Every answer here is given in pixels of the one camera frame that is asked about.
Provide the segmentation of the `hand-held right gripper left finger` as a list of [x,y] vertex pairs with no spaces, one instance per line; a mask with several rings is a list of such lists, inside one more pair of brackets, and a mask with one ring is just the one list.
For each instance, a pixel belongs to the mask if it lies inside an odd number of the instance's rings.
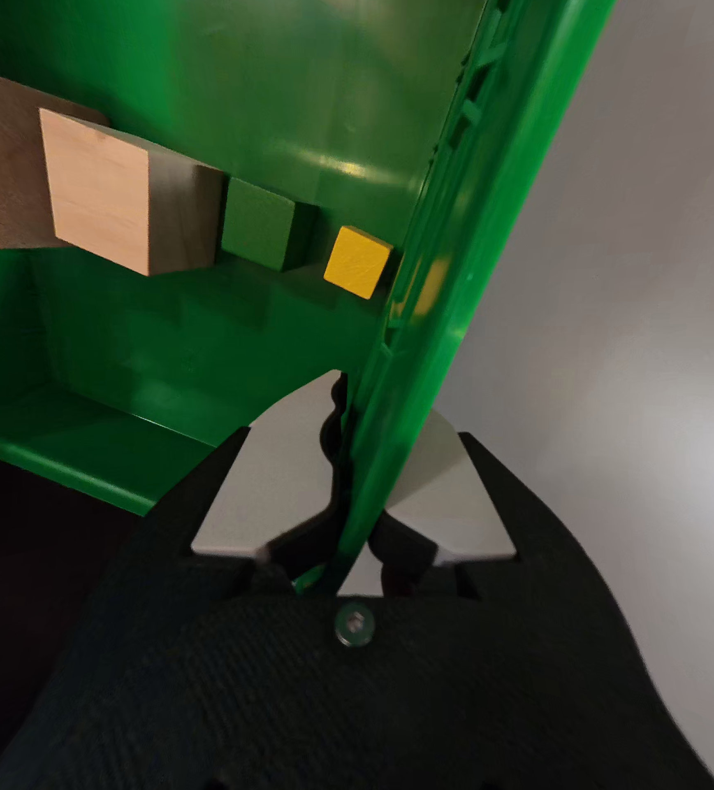
[[194,555],[276,564],[290,580],[332,556],[344,519],[347,391],[347,375],[330,370],[253,420],[192,540]]

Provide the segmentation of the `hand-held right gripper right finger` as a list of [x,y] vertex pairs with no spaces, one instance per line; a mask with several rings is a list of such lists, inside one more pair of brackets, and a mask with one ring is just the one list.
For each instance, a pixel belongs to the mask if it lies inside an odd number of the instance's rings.
[[461,436],[431,410],[368,539],[385,596],[431,569],[505,561],[517,549]]

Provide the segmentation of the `yellow cube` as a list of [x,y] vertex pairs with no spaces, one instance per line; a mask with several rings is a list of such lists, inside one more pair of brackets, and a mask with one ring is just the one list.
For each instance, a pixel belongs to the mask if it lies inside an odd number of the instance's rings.
[[392,244],[344,225],[337,233],[323,279],[352,295],[369,300],[392,251]]

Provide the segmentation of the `green cube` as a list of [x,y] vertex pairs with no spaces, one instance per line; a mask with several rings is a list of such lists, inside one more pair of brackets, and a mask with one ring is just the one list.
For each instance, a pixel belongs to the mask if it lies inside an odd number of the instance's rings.
[[319,209],[261,186],[229,178],[221,248],[274,272],[306,264]]

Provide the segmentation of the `small wooden cube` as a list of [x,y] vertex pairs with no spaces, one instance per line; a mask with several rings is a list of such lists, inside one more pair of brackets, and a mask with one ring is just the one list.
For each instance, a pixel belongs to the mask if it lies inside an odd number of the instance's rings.
[[39,122],[60,240],[146,277],[214,265],[221,170],[46,108]]

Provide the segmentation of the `green plastic bin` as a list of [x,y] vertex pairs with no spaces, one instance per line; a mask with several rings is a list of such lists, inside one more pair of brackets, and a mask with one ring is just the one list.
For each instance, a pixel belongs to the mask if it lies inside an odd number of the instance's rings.
[[[146,514],[264,410],[347,375],[343,526],[292,580],[335,592],[355,500],[355,399],[401,268],[423,164],[392,142],[422,104],[370,87],[361,2],[0,2],[0,77],[225,175],[212,267],[143,276],[68,243],[0,250],[0,460]],[[229,178],[319,212],[306,264],[274,272],[221,248]],[[393,245],[369,300],[324,281],[337,233]]]

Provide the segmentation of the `large wooden cube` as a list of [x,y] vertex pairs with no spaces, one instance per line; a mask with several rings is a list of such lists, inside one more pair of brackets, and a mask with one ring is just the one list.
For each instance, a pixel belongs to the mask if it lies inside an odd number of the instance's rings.
[[54,229],[41,108],[110,125],[92,108],[0,77],[0,250],[68,246]]

